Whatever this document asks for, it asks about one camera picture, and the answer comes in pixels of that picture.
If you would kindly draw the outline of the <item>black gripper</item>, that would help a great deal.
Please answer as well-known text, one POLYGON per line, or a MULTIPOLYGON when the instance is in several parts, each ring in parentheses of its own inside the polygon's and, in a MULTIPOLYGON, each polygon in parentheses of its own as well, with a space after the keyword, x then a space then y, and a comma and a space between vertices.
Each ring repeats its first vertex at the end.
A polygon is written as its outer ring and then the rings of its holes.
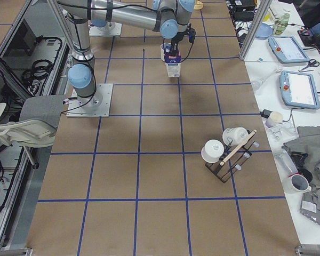
POLYGON ((172 39, 171 39, 171 49, 170 49, 170 56, 176 57, 179 53, 178 45, 179 42, 183 40, 183 38, 188 35, 186 31, 178 32, 172 39))

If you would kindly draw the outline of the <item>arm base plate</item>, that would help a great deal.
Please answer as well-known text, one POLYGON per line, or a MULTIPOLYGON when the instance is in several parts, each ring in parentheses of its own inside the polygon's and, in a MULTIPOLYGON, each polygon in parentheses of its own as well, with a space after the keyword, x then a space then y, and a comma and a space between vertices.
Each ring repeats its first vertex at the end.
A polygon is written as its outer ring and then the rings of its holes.
POLYGON ((120 36, 122 32, 122 24, 109 22, 104 27, 97 27, 94 24, 89 25, 90 37, 114 37, 120 36))
POLYGON ((69 118, 109 117, 112 83, 98 83, 93 97, 81 98, 73 89, 71 96, 75 100, 69 102, 66 116, 69 118))

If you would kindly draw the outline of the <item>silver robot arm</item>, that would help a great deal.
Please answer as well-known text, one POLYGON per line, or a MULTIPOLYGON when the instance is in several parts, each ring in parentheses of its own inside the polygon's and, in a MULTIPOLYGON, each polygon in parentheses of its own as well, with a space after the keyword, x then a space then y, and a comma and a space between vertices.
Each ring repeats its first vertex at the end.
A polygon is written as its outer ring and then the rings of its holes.
POLYGON ((111 31, 116 27, 114 22, 108 22, 104 19, 92 19, 91 24, 100 31, 111 31))
POLYGON ((74 89, 70 115, 96 115, 100 107, 108 107, 110 98, 104 96, 94 75, 92 37, 114 37, 121 34, 122 25, 129 25, 160 33, 169 39, 170 46, 162 52, 167 66, 179 65, 184 59, 179 42, 188 37, 194 43, 196 32, 190 24, 195 1, 153 1, 151 7, 125 4, 118 1, 58 1, 67 14, 73 49, 74 65, 68 80, 74 89))

